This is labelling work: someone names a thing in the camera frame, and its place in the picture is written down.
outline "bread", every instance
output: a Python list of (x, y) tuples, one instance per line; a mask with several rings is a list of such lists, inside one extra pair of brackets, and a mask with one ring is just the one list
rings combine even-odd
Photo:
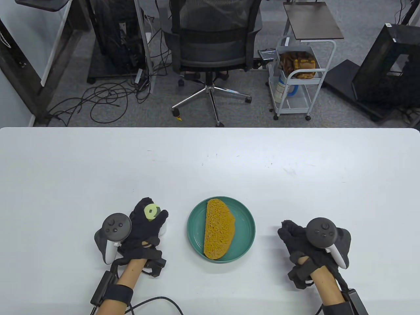
[(207, 202), (204, 255), (212, 260), (225, 255), (235, 236), (235, 217), (220, 199)]

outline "yellow-green marker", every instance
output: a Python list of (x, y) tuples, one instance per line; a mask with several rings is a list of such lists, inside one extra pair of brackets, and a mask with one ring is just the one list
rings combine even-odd
[(160, 212), (160, 207), (155, 203), (151, 203), (144, 208), (144, 214), (149, 221), (152, 221), (155, 217), (157, 217)]

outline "metal cart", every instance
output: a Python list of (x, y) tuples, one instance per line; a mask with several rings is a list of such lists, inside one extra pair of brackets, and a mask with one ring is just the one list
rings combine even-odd
[[(275, 112), (273, 119), (278, 120), (278, 117), (281, 114), (298, 114), (298, 113), (305, 113), (305, 119), (309, 121), (311, 119), (311, 111), (315, 104), (316, 98), (318, 96), (318, 93), (321, 89), (322, 82), (324, 81), (325, 75), (330, 67), (331, 60), (334, 56), (334, 53), (336, 51), (337, 45), (336, 42), (331, 39), (311, 39), (311, 40), (301, 40), (300, 43), (312, 43), (312, 42), (325, 42), (332, 44), (332, 51), (329, 56), (328, 62), (326, 67), (319, 68), (320, 64), (312, 50), (312, 48), (309, 45), (294, 45), (294, 46), (288, 46), (289, 44), (289, 38), (286, 38), (286, 41), (284, 41), (284, 38), (281, 38), (278, 42), (278, 45), (276, 47), (276, 58), (275, 60), (268, 64), (268, 86), (270, 89), (271, 94), (271, 100), (273, 102), (273, 108), (270, 109), (270, 111)], [(290, 73), (287, 77), (284, 75), (283, 69), (279, 68), (280, 65), (280, 56), (288, 51), (305, 51), (310, 53), (314, 56), (316, 65), (318, 68), (316, 69), (299, 69), (295, 70), (292, 73)], [(274, 93), (276, 91), (276, 87), (278, 84), (278, 79), (280, 76), (280, 72), (283, 72), (282, 77), (286, 77), (286, 81), (284, 82), (285, 87), (283, 94), (281, 96), (281, 102), (276, 102), (274, 99)], [(299, 73), (305, 73), (315, 72), (315, 76), (312, 79), (294, 79), (293, 76)], [(313, 99), (309, 96), (308, 90), (306, 88), (306, 85), (318, 85), (315, 96)], [(288, 89), (291, 85), (298, 85), (297, 92), (294, 96), (288, 97)]]

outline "chrome chair leg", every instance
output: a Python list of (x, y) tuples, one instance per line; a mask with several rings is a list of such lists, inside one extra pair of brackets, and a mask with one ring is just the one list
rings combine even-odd
[(216, 117), (216, 127), (224, 127), (225, 125), (220, 122), (219, 115), (217, 114), (216, 101), (214, 100), (213, 91), (208, 89), (207, 93), (210, 95), (211, 103), (213, 105), (214, 116)]
[(203, 93), (205, 91), (206, 91), (206, 88), (202, 88), (198, 92), (194, 93), (193, 95), (188, 96), (186, 99), (184, 99), (184, 100), (180, 101), (178, 104), (175, 104), (174, 106), (172, 106), (172, 109), (174, 109), (174, 108), (176, 108), (176, 107), (178, 107), (178, 106), (180, 106), (180, 105), (188, 102), (189, 100), (193, 99), (194, 97), (196, 97), (197, 95), (199, 95), (199, 94), (201, 94), (201, 93)]
[(239, 93), (239, 92), (234, 91), (234, 90), (225, 89), (224, 87), (214, 87), (214, 88), (216, 90), (223, 91), (223, 92), (228, 92), (228, 93), (238, 95), (238, 96), (243, 96), (243, 97), (247, 97), (247, 98), (251, 97), (250, 95), (247, 95), (247, 94), (244, 94), (244, 93)]

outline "mesh chair back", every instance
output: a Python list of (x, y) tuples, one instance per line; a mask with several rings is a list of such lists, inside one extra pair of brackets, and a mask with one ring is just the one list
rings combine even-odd
[(180, 28), (220, 32), (248, 27), (254, 0), (181, 0)]

